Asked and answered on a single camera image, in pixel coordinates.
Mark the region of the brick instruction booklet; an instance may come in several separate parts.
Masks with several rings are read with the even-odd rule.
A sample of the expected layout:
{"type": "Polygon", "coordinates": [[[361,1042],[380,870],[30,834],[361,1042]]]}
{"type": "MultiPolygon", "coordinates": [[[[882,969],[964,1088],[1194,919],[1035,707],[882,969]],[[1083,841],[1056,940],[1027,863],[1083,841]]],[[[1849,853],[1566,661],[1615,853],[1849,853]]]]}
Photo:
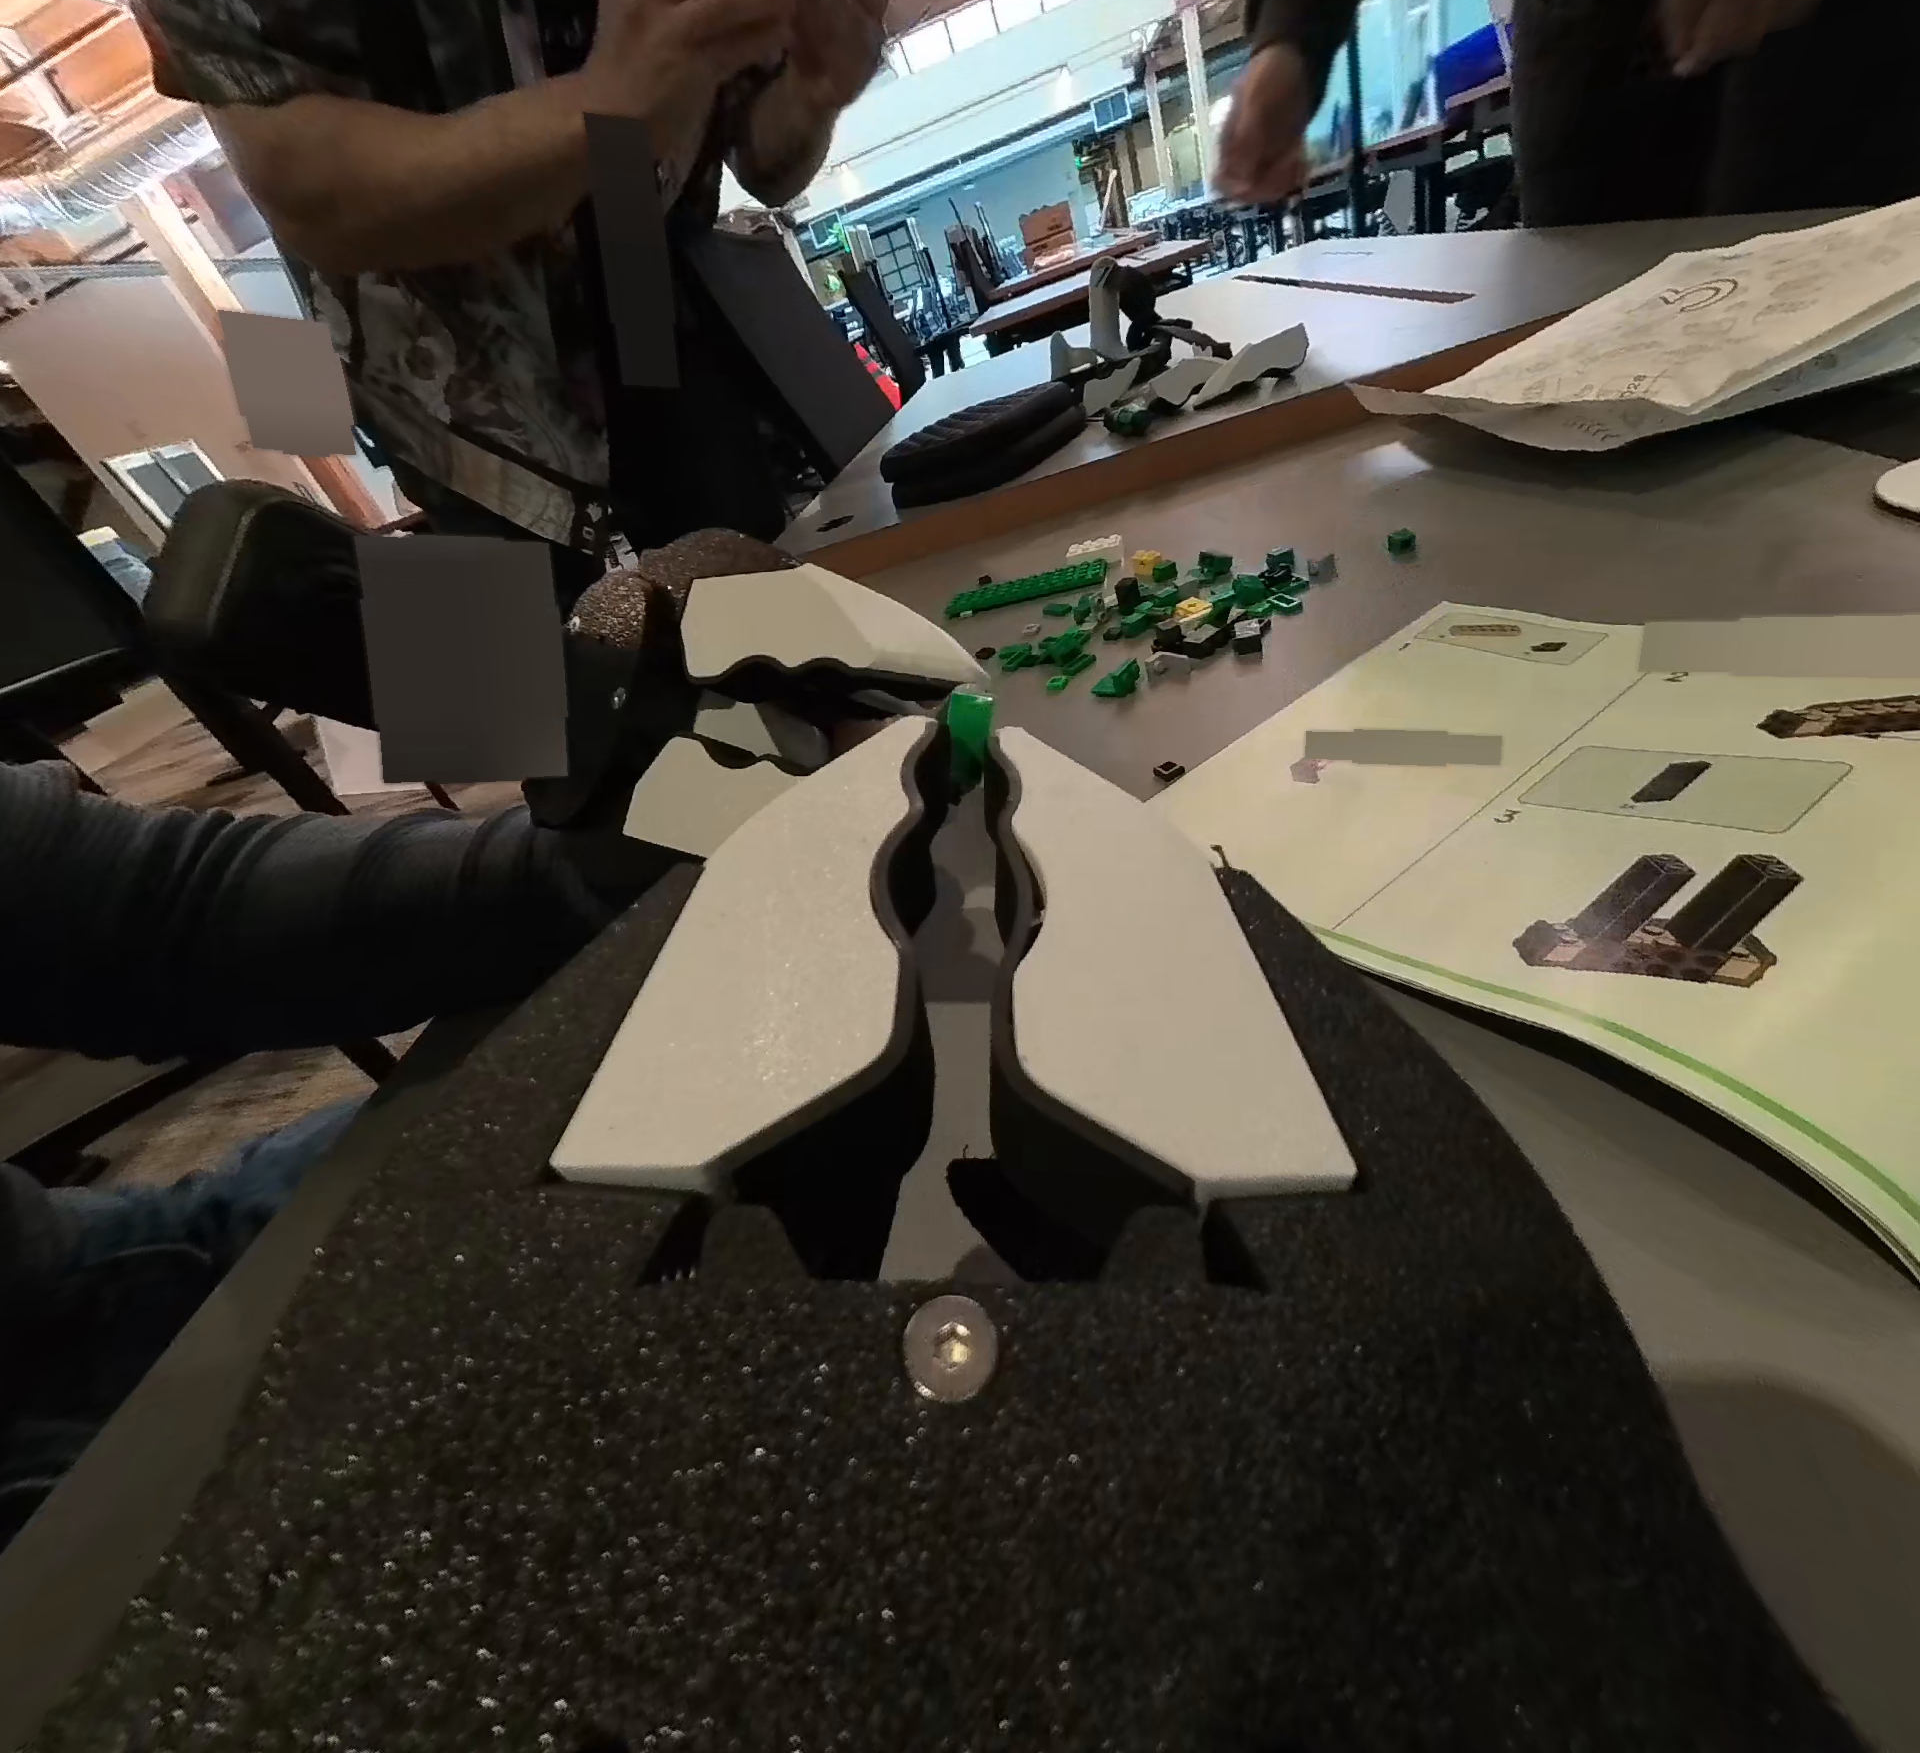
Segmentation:
{"type": "Polygon", "coordinates": [[[1916,617],[1445,603],[1155,805],[1346,963],[1685,1095],[1916,1274],[1916,617]]]}

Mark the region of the loose grey finger plates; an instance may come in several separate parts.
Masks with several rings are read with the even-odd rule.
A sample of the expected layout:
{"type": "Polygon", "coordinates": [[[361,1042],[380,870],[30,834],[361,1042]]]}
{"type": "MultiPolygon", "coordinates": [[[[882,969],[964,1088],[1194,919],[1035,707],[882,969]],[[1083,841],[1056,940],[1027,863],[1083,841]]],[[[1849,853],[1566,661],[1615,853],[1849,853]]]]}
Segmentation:
{"type": "Polygon", "coordinates": [[[1308,352],[1305,325],[1286,327],[1257,346],[1230,349],[1185,323],[1143,330],[1143,349],[1100,352],[1051,337],[1051,383],[1068,385],[1088,419],[1107,433],[1138,438],[1162,419],[1221,405],[1269,376],[1293,376],[1308,352]]]}

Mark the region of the black padded chair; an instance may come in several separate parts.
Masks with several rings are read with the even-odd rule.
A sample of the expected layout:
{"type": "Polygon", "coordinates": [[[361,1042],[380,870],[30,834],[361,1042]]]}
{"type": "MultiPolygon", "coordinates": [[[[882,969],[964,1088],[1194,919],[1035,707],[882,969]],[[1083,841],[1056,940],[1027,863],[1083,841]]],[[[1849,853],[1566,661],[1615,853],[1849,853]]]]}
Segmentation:
{"type": "Polygon", "coordinates": [[[178,508],[141,600],[3,462],[3,760],[56,760],[57,738],[156,680],[243,774],[303,812],[344,803],[276,730],[277,714],[373,730],[356,552],[405,550],[300,496],[214,482],[178,508]]]}

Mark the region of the dark flat panel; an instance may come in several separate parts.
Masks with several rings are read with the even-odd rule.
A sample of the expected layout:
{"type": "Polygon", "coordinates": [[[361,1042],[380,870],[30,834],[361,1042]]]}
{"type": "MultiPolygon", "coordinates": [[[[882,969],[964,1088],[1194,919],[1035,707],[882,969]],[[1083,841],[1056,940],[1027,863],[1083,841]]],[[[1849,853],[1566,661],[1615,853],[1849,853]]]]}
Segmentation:
{"type": "Polygon", "coordinates": [[[706,291],[721,327],[743,349],[793,422],[805,465],[829,482],[853,465],[892,421],[877,376],[832,315],[778,231],[690,235],[682,257],[706,291]]]}

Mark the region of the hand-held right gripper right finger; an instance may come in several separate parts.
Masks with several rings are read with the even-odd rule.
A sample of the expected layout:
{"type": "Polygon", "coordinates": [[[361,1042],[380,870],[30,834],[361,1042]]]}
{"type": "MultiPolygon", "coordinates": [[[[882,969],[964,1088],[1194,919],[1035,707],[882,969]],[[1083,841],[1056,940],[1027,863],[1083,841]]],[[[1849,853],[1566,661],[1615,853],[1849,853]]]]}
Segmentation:
{"type": "Polygon", "coordinates": [[[1344,1196],[1356,1163],[1208,853],[1032,733],[982,781],[994,1163],[1090,1250],[1143,1209],[1344,1196]]]}

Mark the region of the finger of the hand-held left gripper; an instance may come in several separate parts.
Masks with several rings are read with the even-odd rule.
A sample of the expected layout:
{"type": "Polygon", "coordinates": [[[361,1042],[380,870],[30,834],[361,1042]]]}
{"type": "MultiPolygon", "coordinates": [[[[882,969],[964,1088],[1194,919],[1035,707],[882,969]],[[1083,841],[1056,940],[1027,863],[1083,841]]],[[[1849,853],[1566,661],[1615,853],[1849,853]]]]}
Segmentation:
{"type": "Polygon", "coordinates": [[[829,760],[829,740],[779,707],[701,702],[690,733],[663,743],[638,776],[626,841],[706,859],[740,825],[829,760]]]}
{"type": "Polygon", "coordinates": [[[818,566],[694,581],[679,637],[690,684],[721,687],[754,666],[793,678],[825,668],[940,695],[986,678],[945,627],[818,566]]]}

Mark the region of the pale pistol grip part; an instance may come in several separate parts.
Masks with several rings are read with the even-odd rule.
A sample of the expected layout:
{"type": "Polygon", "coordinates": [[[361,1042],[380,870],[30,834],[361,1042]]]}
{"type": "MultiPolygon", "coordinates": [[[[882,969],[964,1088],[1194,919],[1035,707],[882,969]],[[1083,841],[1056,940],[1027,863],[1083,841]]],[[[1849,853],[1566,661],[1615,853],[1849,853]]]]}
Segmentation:
{"type": "Polygon", "coordinates": [[[1187,325],[1160,313],[1163,279],[1100,253],[1088,274],[1088,356],[1115,368],[1139,352],[1173,346],[1187,325]]]}

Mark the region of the wooden-edged desk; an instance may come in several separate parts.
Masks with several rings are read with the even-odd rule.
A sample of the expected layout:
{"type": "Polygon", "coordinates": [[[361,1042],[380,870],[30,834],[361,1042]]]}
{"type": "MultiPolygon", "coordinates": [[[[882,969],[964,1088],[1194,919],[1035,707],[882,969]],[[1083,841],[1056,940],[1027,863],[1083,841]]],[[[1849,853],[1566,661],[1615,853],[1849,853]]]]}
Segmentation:
{"type": "Polygon", "coordinates": [[[958,375],[928,381],[847,468],[805,506],[781,538],[791,559],[865,581],[935,556],[969,557],[1015,535],[1074,545],[1119,530],[1129,503],[1243,468],[1341,434],[1366,414],[1348,385],[1426,390],[1665,260],[1817,228],[1839,212],[1732,216],[1324,241],[1172,293],[1167,308],[1208,335],[1252,346],[1303,327],[1307,358],[1293,376],[1221,407],[1156,422],[1119,443],[1100,422],[1018,480],[984,494],[897,513],[878,475],[880,453],[914,431],[989,398],[1018,392],[1047,368],[1044,346],[1020,346],[958,375]]]}

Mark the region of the person's left forearm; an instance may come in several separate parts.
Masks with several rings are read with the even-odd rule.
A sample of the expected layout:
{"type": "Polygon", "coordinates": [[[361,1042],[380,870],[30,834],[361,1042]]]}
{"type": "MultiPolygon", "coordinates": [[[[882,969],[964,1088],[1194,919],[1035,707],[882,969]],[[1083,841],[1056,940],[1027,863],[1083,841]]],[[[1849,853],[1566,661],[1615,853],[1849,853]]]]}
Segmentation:
{"type": "Polygon", "coordinates": [[[673,853],[493,817],[122,806],[1,769],[1,1044],[91,1061],[385,1040],[515,1004],[673,853]]]}

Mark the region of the person's jeans leg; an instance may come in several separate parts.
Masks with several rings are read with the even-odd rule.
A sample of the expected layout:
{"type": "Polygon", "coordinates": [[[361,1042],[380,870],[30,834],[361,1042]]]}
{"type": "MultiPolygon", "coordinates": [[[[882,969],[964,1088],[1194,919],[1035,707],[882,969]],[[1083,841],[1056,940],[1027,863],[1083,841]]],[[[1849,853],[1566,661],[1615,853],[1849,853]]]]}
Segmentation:
{"type": "Polygon", "coordinates": [[[172,1184],[1,1170],[1,1542],[23,1532],[178,1332],[344,1136],[363,1098],[172,1184]]]}

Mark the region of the pile of loose toy bricks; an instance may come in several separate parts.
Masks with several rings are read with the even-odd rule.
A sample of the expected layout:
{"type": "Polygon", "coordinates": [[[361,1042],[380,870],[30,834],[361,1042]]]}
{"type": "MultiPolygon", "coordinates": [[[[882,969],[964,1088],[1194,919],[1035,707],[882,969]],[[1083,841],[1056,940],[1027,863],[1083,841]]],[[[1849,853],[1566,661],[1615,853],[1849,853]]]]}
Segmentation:
{"type": "Polygon", "coordinates": [[[993,644],[977,656],[998,678],[1121,704],[1221,658],[1261,660],[1274,627],[1336,579],[1330,552],[1271,545],[1243,564],[1204,545],[1177,561],[1112,535],[1069,545],[1051,567],[977,576],[946,598],[945,620],[986,622],[993,644]]]}

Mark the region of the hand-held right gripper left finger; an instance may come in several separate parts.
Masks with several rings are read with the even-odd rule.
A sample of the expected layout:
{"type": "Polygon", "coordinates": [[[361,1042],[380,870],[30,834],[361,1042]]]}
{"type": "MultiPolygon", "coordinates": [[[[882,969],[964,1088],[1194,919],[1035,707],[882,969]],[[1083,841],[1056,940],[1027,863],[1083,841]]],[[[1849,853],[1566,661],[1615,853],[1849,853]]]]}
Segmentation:
{"type": "Polygon", "coordinates": [[[936,830],[938,724],[904,714],[731,832],[551,1172],[767,1209],[800,1252],[885,1250],[931,1129],[936,830]]]}

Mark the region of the white paper bag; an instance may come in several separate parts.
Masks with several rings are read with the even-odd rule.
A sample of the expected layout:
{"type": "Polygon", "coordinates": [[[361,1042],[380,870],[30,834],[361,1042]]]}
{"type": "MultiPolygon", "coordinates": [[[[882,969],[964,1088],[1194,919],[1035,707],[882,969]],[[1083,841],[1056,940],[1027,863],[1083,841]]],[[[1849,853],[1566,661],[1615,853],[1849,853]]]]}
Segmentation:
{"type": "Polygon", "coordinates": [[[1916,364],[1918,202],[1906,200],[1670,253],[1469,375],[1423,392],[1356,383],[1351,395],[1377,417],[1598,453],[1916,364]]]}

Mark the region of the background office desks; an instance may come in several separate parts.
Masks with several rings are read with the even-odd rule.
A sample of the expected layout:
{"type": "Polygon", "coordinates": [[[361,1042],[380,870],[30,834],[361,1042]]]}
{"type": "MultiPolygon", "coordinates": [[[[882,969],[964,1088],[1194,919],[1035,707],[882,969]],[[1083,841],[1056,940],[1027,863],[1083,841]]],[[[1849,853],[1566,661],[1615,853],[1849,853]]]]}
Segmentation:
{"type": "Polygon", "coordinates": [[[1115,238],[1092,253],[1071,253],[1030,277],[996,289],[986,308],[958,327],[958,340],[979,340],[989,356],[1045,340],[1090,322],[1092,288],[1112,272],[1150,288],[1191,284],[1191,274],[1213,253],[1202,233],[1187,238],[1115,238]]]}

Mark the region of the black foam gripper shells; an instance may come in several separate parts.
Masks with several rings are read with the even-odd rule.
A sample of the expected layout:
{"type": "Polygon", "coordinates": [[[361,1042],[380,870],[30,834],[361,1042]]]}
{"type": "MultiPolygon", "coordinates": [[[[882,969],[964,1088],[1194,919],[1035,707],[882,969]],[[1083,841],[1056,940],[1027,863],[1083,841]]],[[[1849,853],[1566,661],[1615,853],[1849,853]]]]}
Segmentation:
{"type": "Polygon", "coordinates": [[[1073,387],[1047,383],[928,422],[878,460],[897,515],[996,491],[1074,441],[1086,410],[1073,387]]]}

